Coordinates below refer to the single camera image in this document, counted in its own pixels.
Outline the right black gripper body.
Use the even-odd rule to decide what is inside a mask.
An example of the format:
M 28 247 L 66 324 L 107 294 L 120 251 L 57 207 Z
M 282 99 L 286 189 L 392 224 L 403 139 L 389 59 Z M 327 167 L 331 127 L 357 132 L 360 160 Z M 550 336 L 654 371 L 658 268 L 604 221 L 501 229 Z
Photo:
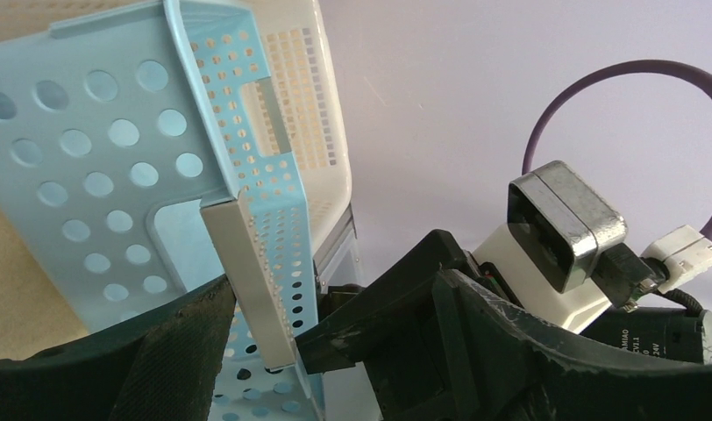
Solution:
M 499 296 L 494 274 L 466 262 L 435 276 L 408 323 L 362 364 L 386 420 L 527 420 L 523 354 L 488 336 L 477 292 Z

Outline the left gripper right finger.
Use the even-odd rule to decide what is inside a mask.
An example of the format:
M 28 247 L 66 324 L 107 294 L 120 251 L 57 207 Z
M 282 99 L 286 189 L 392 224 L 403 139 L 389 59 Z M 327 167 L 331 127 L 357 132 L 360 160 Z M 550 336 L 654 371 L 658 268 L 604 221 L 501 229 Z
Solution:
M 603 345 L 456 270 L 431 295 L 456 420 L 712 420 L 712 365 Z

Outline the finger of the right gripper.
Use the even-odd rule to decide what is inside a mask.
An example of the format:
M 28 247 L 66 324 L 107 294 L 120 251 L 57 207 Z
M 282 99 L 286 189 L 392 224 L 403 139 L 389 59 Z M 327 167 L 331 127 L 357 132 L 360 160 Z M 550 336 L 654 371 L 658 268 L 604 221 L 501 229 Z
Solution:
M 429 299 L 436 275 L 465 263 L 450 232 L 430 231 L 378 279 L 296 336 L 306 371 L 320 374 L 367 360 Z

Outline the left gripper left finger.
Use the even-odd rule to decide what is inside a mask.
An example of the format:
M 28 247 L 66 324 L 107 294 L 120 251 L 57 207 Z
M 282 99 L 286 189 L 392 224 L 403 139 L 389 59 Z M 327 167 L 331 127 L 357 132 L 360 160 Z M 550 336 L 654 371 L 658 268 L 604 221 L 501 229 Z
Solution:
M 205 420 L 233 320 L 225 276 L 100 332 L 0 360 L 0 420 Z

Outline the blue perforated plastic basket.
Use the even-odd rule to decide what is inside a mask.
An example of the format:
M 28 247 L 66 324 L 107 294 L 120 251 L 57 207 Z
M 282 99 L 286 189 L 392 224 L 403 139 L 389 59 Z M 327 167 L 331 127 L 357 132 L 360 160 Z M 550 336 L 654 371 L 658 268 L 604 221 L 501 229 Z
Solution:
M 0 211 L 89 331 L 0 360 L 0 420 L 323 419 L 339 119 L 316 1 L 0 1 Z

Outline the white perforated plastic basket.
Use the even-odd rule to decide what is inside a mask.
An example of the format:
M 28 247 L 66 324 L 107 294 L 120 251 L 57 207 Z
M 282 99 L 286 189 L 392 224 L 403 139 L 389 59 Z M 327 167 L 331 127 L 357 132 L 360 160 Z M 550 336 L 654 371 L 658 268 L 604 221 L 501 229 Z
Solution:
M 220 189 L 302 303 L 351 195 L 317 2 L 0 1 L 0 209 L 77 310 L 218 276 Z

